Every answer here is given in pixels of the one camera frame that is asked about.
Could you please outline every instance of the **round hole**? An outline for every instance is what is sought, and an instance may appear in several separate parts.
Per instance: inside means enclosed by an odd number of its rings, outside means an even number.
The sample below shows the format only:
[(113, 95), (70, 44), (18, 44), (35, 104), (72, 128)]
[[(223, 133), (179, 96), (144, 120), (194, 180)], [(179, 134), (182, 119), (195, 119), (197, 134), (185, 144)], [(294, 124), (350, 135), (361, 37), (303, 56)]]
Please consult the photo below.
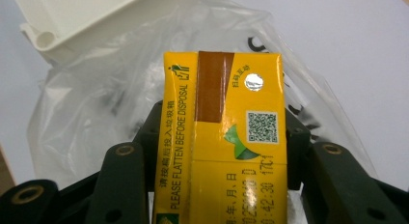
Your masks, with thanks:
[(303, 129), (301, 129), (300, 127), (298, 127), (298, 128), (296, 128), (296, 129), (294, 130), (294, 132), (295, 132), (295, 133), (300, 133), (300, 132), (303, 132)]
[(30, 185), (20, 189), (12, 198), (12, 203), (16, 205), (27, 204), (39, 198), (44, 192), (41, 185)]
[(37, 37), (37, 46), (39, 48), (47, 48), (55, 40), (55, 36), (50, 32), (43, 32)]
[(105, 221), (113, 223), (120, 220), (122, 216), (123, 213), (120, 210), (110, 210), (105, 214)]
[(373, 209), (373, 208), (369, 208), (367, 210), (369, 216), (377, 219), (377, 220), (385, 220), (386, 219), (386, 215), (385, 213), (383, 213), (383, 211), (381, 210), (377, 210), (377, 209)]
[(338, 146), (324, 145), (323, 148), (328, 154), (341, 154), (342, 153), (342, 150)]
[(264, 81), (258, 74), (250, 73), (249, 75), (246, 76), (244, 84), (246, 85), (247, 89), (256, 92), (261, 90)]
[(132, 146), (129, 145), (125, 145), (125, 146), (120, 146), (115, 150), (115, 153), (117, 155), (127, 155), (127, 154), (131, 154), (133, 151), (135, 151), (135, 148), (133, 148)]

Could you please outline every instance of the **clear plastic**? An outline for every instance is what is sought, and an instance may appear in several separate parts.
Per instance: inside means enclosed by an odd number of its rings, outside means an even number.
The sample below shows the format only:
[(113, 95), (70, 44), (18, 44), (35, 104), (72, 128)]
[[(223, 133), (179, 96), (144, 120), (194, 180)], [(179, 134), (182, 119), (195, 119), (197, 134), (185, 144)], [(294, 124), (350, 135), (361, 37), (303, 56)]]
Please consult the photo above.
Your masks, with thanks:
[[(98, 171), (111, 146), (131, 140), (163, 97), (165, 51), (249, 52), (252, 37), (265, 51), (283, 54), (287, 106), (310, 125), (313, 141), (345, 146), (376, 177), (329, 86), (297, 60), (274, 30), (271, 14), (227, 0), (180, 1), (172, 13), (51, 70), (28, 128), (37, 177), (65, 187)], [(290, 206), (299, 213), (296, 204)]]

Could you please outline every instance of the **white plastic lid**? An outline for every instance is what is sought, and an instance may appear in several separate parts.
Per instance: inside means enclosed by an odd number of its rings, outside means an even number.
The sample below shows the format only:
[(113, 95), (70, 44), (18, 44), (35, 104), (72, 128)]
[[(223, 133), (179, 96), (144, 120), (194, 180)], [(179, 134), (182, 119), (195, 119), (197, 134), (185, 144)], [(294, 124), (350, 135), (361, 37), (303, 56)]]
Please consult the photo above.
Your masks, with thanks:
[(177, 0), (15, 0), (21, 30), (49, 63), (63, 63), (130, 24), (168, 13)]

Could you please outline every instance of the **white background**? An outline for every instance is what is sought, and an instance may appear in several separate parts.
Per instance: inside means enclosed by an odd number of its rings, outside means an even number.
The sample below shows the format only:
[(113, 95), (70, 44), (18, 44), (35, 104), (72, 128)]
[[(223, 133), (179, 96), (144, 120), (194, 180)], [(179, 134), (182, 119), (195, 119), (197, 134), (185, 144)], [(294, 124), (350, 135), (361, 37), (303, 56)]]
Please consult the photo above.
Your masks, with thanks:
[[(409, 188), (409, 6), (401, 0), (233, 0), (267, 10), (289, 47), (323, 75), (381, 181)], [(26, 129), (50, 66), (0, 0), (0, 143), (17, 183), (34, 178)]]

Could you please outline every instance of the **green bird logo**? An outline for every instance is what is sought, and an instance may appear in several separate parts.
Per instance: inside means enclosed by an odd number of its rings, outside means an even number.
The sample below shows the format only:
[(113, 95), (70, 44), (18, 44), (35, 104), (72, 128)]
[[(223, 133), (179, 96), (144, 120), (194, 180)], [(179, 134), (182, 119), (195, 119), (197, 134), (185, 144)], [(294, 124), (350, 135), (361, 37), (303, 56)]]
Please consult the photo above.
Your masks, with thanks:
[(230, 127), (228, 132), (226, 132), (225, 140), (234, 144), (234, 157), (236, 159), (252, 159), (259, 156), (259, 154), (256, 154), (246, 148), (246, 146), (244, 146), (244, 144), (238, 138), (236, 125)]

